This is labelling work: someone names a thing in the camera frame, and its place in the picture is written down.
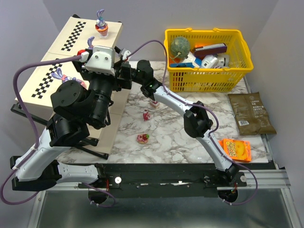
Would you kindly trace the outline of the purple bunny pink donut toy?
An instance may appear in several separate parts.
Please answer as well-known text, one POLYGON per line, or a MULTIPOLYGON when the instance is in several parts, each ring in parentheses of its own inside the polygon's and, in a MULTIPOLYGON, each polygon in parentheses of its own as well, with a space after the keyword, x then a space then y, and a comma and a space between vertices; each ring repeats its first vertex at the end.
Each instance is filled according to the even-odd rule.
POLYGON ((81 86, 86 88, 86 84, 84 81, 82 81, 76 77, 69 77, 69 76, 63 74, 61 68, 57 68, 55 72, 51 73, 51 76, 55 79, 60 80, 62 83, 66 82, 66 81, 70 81, 70 80, 77 81, 81 86))

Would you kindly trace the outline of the purple bunny cupcake toy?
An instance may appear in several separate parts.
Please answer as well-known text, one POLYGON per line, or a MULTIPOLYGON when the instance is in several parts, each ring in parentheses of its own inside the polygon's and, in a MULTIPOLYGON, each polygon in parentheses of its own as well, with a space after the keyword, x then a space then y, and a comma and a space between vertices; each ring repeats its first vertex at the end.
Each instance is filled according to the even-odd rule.
POLYGON ((108 24, 105 22, 104 18, 102 17, 103 12, 104 12, 104 9, 100 9, 96 13, 97 20, 95 23, 95 29, 102 38, 106 38, 107 33, 108 33, 108 24))

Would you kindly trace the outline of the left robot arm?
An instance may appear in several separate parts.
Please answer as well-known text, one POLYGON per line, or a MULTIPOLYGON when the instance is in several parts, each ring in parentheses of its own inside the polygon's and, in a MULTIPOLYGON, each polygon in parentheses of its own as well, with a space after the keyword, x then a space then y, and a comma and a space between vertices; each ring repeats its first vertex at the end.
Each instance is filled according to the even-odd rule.
POLYGON ((51 95, 54 114, 41 136, 24 156, 10 160, 15 174, 13 190, 42 191, 68 182, 79 182, 91 188, 108 184, 102 165, 69 165, 58 162, 57 157, 70 148, 79 148, 90 135, 89 126, 102 129, 110 125, 111 95, 113 91, 121 90, 118 80, 122 63, 116 62, 114 75, 109 76, 88 71, 78 57, 72 57, 72 62, 89 81, 89 87, 68 80, 51 95))

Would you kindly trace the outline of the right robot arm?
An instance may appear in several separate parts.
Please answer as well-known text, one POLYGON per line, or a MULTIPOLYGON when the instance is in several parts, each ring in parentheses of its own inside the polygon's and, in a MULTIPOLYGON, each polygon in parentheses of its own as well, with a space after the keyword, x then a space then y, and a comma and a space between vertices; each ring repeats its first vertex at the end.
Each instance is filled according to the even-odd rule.
POLYGON ((114 69, 119 79, 141 85, 141 92, 145 97, 162 103, 180 114, 184 121, 184 131, 188 136, 198 140, 208 152, 219 178, 226 183, 234 181, 239 168, 226 156, 211 131, 213 122, 207 114, 210 110, 202 102, 191 104, 190 101, 170 91, 164 83, 154 77, 153 68, 148 60, 139 61, 136 69, 132 68, 129 62, 120 60, 114 64, 114 69))

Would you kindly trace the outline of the strawberry cake slice toy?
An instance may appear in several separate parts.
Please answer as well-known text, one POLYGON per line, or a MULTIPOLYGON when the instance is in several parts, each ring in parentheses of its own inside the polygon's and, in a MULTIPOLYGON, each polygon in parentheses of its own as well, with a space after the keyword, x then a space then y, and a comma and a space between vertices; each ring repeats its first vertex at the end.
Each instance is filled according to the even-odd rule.
POLYGON ((151 101, 150 101, 150 105, 151 105, 151 107, 153 107, 153 108, 157 108, 157 107, 160 105, 160 103, 157 102, 157 101, 151 100, 151 101))

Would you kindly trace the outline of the pink bear toy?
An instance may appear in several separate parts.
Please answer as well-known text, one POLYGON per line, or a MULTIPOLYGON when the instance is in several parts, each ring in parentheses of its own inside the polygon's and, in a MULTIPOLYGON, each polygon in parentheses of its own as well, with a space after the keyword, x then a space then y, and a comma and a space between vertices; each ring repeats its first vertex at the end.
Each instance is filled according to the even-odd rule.
POLYGON ((143 120, 144 121, 148 121, 148 120, 151 119, 151 114, 149 113, 148 110, 144 110, 144 113, 142 115, 143 115, 143 120))

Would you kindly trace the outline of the green melon ball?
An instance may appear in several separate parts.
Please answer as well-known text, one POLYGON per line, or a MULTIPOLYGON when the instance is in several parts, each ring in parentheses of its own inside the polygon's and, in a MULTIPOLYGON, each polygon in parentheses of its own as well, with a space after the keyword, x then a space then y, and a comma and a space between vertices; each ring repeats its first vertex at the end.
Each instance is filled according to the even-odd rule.
POLYGON ((185 37, 176 37, 171 42, 170 51, 174 58, 185 58, 190 52, 190 43, 185 37))

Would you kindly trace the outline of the blue box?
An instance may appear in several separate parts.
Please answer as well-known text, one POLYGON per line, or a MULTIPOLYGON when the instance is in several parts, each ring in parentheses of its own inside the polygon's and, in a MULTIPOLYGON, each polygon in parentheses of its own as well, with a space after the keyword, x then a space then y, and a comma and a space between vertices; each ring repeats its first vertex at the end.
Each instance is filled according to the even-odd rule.
POLYGON ((191 62, 180 62, 180 63, 171 63, 170 67, 174 68, 183 68, 183 67, 188 67, 188 68, 194 68, 193 64, 191 62))

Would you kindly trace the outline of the strawberry tart toy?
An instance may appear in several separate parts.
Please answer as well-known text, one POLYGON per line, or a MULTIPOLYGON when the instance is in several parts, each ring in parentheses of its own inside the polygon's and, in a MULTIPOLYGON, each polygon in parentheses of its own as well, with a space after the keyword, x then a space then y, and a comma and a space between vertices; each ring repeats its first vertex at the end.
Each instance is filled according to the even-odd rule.
POLYGON ((139 134, 139 135, 137 135, 137 142, 140 144, 147 144, 149 141, 149 138, 150 138, 150 136, 147 133, 139 134))

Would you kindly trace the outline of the purple box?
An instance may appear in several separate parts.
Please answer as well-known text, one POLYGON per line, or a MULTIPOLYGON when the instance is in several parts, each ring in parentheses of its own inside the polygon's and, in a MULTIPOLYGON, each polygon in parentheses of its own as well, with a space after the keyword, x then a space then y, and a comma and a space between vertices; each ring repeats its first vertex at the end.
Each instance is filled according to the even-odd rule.
POLYGON ((228 47, 225 43, 196 47, 194 48, 194 56, 203 57, 206 55, 216 55, 220 53, 225 53, 227 51, 227 48, 228 47))

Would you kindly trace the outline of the white bottle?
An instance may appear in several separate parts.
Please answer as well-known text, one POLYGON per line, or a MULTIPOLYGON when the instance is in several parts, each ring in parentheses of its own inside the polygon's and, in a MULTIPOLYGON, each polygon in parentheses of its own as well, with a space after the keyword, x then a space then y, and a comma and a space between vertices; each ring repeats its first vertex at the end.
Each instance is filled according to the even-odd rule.
POLYGON ((218 66, 224 68, 224 67, 229 67, 229 62, 230 62, 230 55, 228 54, 218 54, 218 66))

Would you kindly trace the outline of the yellow plastic basket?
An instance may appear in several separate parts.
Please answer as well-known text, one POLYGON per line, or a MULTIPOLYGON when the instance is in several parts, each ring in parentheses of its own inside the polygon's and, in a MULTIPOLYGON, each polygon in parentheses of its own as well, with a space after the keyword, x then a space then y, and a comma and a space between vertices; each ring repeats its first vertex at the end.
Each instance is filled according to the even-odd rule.
POLYGON ((167 29, 164 45, 168 52, 170 90, 174 92, 229 92, 254 69, 249 47, 237 29, 167 29), (179 36, 190 43, 190 52, 185 58, 174 58, 170 51, 171 42, 179 36), (218 54, 194 56, 194 48, 219 43, 228 47, 224 54, 230 55, 229 67, 218 66, 218 54), (171 63, 180 62, 191 62, 194 68, 170 67, 171 63))

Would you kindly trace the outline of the brown coffee bag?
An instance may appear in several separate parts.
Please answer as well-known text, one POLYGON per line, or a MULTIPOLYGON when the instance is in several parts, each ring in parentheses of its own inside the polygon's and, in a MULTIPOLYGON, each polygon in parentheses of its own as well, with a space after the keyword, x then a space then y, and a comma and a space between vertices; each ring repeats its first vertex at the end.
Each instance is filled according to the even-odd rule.
POLYGON ((240 135, 276 134, 259 92, 228 95, 240 135))

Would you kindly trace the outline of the orange snack box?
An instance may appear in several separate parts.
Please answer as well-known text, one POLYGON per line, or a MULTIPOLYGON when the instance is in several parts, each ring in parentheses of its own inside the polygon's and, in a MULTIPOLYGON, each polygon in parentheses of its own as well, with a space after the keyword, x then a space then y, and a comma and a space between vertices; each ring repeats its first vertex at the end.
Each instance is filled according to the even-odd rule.
POLYGON ((223 139, 219 141, 219 144, 231 159, 239 162, 252 161, 249 141, 223 139))

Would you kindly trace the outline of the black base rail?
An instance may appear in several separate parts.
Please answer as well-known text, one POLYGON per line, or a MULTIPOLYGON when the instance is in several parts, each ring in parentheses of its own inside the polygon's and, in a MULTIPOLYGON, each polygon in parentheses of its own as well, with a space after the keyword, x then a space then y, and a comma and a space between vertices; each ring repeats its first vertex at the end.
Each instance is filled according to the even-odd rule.
POLYGON ((243 172, 232 177, 214 164, 96 164, 95 188, 109 187, 115 198, 169 198, 218 196, 220 190, 245 187, 243 172))

